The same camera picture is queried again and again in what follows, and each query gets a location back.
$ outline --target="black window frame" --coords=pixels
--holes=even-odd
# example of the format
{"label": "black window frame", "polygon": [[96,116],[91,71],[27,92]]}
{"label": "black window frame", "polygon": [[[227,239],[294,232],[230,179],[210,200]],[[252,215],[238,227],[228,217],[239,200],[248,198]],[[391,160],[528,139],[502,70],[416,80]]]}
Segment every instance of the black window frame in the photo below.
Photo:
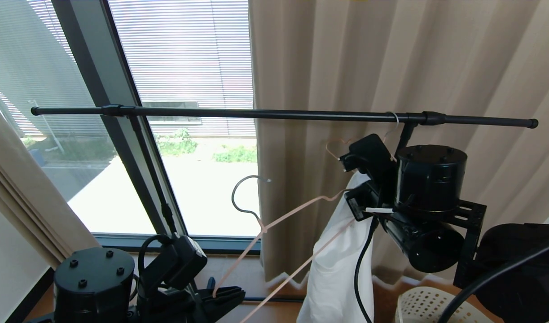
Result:
{"label": "black window frame", "polygon": [[[108,0],[52,0],[52,4],[94,104],[141,106]],[[156,233],[171,233],[167,224],[169,219],[163,216],[162,205],[166,204],[170,208],[176,232],[188,235],[147,118],[101,118]],[[149,237],[119,233],[94,235],[104,247],[129,252],[138,251],[142,242]],[[191,237],[208,254],[238,255],[252,241],[251,237]],[[149,251],[156,251],[157,247],[153,243]],[[254,255],[259,253],[260,241],[250,251]]]}

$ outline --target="concrete ground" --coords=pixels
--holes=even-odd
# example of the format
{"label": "concrete ground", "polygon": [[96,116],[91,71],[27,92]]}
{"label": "concrete ground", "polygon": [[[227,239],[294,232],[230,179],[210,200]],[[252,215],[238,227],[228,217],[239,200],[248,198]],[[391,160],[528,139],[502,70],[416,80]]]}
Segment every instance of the concrete ground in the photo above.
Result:
{"label": "concrete ground", "polygon": [[[217,163],[210,158],[224,139],[197,139],[192,155],[163,156],[163,163],[190,235],[255,236],[260,231],[251,214],[231,204],[231,192],[244,176],[258,173],[256,163]],[[252,139],[229,145],[252,145]],[[81,221],[92,232],[155,233],[118,157],[106,167],[44,166]],[[258,186],[247,180],[237,191],[237,204],[259,213]]]}

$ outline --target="grass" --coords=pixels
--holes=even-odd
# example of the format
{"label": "grass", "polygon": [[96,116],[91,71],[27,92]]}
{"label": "grass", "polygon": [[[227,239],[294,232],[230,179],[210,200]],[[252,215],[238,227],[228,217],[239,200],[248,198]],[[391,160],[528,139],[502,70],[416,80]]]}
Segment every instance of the grass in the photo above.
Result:
{"label": "grass", "polygon": [[155,141],[161,156],[180,156],[194,153],[198,147],[198,143],[190,138],[186,129],[175,135],[155,135]]}
{"label": "grass", "polygon": [[212,159],[219,163],[256,163],[256,146],[228,147],[223,145],[225,151],[214,153]]}
{"label": "grass", "polygon": [[43,141],[27,137],[22,141],[29,150],[38,149],[47,162],[108,162],[117,155],[113,144],[106,137],[59,139],[65,153],[55,148],[57,144],[50,137]]}

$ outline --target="white wall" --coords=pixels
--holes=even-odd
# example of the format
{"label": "white wall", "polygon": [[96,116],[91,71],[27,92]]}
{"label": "white wall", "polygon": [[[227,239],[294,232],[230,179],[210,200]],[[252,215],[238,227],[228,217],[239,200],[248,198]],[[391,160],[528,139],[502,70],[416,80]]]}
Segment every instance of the white wall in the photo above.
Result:
{"label": "white wall", "polygon": [[0,322],[5,322],[49,266],[0,213]]}

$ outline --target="wooden floor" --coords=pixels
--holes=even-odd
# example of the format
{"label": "wooden floor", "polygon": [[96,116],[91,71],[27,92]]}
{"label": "wooden floor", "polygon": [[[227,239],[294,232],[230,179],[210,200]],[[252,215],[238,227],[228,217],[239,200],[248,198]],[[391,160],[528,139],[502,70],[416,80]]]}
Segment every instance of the wooden floor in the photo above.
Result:
{"label": "wooden floor", "polygon": [[[145,263],[148,264],[154,258],[154,255],[147,255],[145,257]],[[237,259],[235,256],[209,256],[209,262],[207,266],[200,272],[195,278],[195,282],[199,288],[205,288],[206,283],[210,277],[214,277],[217,281],[228,270],[230,265]],[[248,297],[265,297],[270,294],[271,290],[266,288],[264,284],[264,272],[260,265],[260,260],[256,256],[247,256],[238,268],[227,278],[225,286],[240,286],[246,291]],[[409,284],[406,282],[399,282],[391,288],[384,288],[383,284],[373,284],[374,299],[375,299],[375,313],[374,323],[392,323],[397,299],[400,294],[415,287],[416,284]],[[446,292],[457,294],[458,288],[449,284],[442,284],[441,282],[434,280],[424,280],[418,284],[418,286],[430,286],[434,288],[440,288]],[[306,290],[295,290],[291,286],[284,287],[277,297],[289,297],[299,298],[306,295]],[[469,303],[476,306],[484,314],[490,317],[495,323],[503,323],[501,319],[489,313],[482,305],[477,301],[475,297],[471,297]],[[242,305],[235,308],[225,317],[223,317],[219,323],[239,323],[258,303],[245,302]],[[249,323],[286,323],[295,322],[296,317],[299,314],[301,303],[278,303],[272,302],[262,307],[255,315],[248,321]],[[39,304],[34,308],[28,319],[34,319],[43,314],[49,313],[53,310],[53,289],[47,291],[47,294],[41,299]]]}

